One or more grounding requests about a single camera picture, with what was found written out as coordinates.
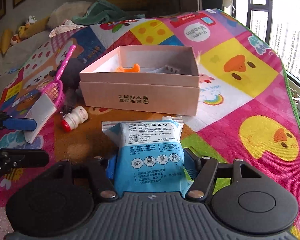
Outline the white card booklet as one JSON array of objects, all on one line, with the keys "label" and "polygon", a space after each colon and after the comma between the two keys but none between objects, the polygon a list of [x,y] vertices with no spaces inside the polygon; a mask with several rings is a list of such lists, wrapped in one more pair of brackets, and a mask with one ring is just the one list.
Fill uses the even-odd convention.
[{"label": "white card booklet", "polygon": [[56,111],[57,107],[53,101],[46,94],[42,94],[25,115],[26,119],[33,119],[37,124],[34,131],[24,132],[26,142],[30,144],[34,142],[36,136]]}]

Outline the blue wet wipes pack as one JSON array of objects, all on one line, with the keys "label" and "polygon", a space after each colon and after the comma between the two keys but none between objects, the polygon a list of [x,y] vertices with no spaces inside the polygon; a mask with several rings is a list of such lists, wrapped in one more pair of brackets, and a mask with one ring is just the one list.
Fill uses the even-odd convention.
[{"label": "blue wet wipes pack", "polygon": [[113,177],[119,195],[125,192],[185,195],[192,182],[185,171],[185,154],[180,143],[183,125],[180,116],[102,123],[103,133],[119,148]]}]

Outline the small red-capped white bottle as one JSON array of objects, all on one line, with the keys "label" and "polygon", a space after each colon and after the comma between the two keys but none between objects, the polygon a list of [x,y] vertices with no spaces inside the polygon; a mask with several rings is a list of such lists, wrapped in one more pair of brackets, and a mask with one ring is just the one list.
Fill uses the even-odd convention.
[{"label": "small red-capped white bottle", "polygon": [[61,120],[61,127],[63,131],[70,132],[76,129],[80,124],[87,121],[89,115],[84,107],[77,106],[71,113],[66,114]]}]

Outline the pink plastic strainer scoop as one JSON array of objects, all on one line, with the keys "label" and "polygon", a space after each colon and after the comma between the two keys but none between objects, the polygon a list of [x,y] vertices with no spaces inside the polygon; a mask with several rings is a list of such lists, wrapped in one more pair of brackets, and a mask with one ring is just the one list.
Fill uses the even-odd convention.
[{"label": "pink plastic strainer scoop", "polygon": [[55,75],[55,78],[42,90],[42,95],[46,95],[57,109],[61,108],[65,98],[61,76],[75,49],[75,45],[70,46],[65,59],[62,61],[61,66]]}]

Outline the black plush toy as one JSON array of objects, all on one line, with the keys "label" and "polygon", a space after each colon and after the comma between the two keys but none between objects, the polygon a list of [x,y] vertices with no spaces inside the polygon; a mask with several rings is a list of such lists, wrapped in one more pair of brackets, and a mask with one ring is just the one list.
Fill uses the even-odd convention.
[{"label": "black plush toy", "polygon": [[63,84],[64,101],[61,107],[62,114],[70,113],[76,106],[78,101],[78,92],[80,77],[79,73],[85,68],[83,60],[71,58],[66,65],[61,82]]}]

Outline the orange pumpkin bowl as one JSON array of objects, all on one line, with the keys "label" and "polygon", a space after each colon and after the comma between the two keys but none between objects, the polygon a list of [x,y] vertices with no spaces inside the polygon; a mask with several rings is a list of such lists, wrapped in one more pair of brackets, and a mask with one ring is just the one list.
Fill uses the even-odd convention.
[{"label": "orange pumpkin bowl", "polygon": [[139,64],[134,64],[131,68],[125,68],[123,66],[119,66],[115,69],[115,72],[118,73],[139,73],[141,70]]}]

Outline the colourful cartoon play mat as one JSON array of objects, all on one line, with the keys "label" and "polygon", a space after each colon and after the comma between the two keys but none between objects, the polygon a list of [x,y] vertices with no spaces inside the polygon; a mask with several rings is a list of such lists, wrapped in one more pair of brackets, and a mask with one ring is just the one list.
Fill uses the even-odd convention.
[{"label": "colourful cartoon play mat", "polygon": [[244,159],[288,189],[299,204],[291,232],[300,239],[300,121],[280,58],[252,31],[217,9],[96,24],[53,38],[44,31],[0,56],[0,111],[23,117],[71,45],[85,64],[119,46],[192,47],[200,97],[197,114],[184,117],[181,144],[222,162]]}]

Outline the yellow plush toys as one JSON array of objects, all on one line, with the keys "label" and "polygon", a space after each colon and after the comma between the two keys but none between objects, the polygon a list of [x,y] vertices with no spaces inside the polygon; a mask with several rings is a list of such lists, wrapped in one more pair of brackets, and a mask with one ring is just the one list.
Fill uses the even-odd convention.
[{"label": "yellow plush toys", "polygon": [[47,16],[41,20],[36,20],[34,16],[29,16],[25,24],[21,25],[16,33],[10,29],[4,30],[1,36],[0,54],[5,55],[11,46],[45,31],[49,18],[50,16]]}]

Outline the pink cardboard box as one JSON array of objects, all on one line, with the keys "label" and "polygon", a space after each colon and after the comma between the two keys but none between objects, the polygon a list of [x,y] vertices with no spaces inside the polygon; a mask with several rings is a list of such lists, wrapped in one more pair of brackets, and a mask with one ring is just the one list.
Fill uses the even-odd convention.
[{"label": "pink cardboard box", "polygon": [[[140,65],[139,73],[118,73],[119,66]],[[148,71],[164,65],[180,74]],[[192,47],[119,46],[79,74],[85,104],[131,111],[193,116],[199,101],[199,70]]]}]

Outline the pink white cloth bundle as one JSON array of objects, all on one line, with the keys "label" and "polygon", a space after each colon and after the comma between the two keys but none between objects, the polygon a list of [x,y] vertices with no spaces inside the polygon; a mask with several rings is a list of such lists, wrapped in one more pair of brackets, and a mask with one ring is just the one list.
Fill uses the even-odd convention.
[{"label": "pink white cloth bundle", "polygon": [[49,38],[52,38],[61,33],[66,33],[68,31],[83,28],[83,27],[84,27],[83,25],[75,24],[74,22],[72,22],[72,20],[65,20],[61,25],[51,30],[51,32],[49,33]]}]

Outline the beige pillow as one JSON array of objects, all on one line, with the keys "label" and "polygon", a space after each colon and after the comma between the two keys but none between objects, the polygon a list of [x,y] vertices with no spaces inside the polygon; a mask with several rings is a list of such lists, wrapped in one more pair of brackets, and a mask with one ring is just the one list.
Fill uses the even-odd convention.
[{"label": "beige pillow", "polygon": [[66,2],[51,12],[46,26],[49,29],[53,29],[61,25],[65,20],[71,20],[75,16],[82,17],[91,5],[92,2],[86,1]]}]

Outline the green towel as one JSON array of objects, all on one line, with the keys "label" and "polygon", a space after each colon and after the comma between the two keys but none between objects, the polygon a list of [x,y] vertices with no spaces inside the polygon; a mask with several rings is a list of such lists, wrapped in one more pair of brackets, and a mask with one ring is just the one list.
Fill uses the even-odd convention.
[{"label": "green towel", "polygon": [[145,14],[131,14],[106,0],[97,0],[83,16],[74,16],[71,20],[78,25],[93,25],[140,18],[145,18]]}]

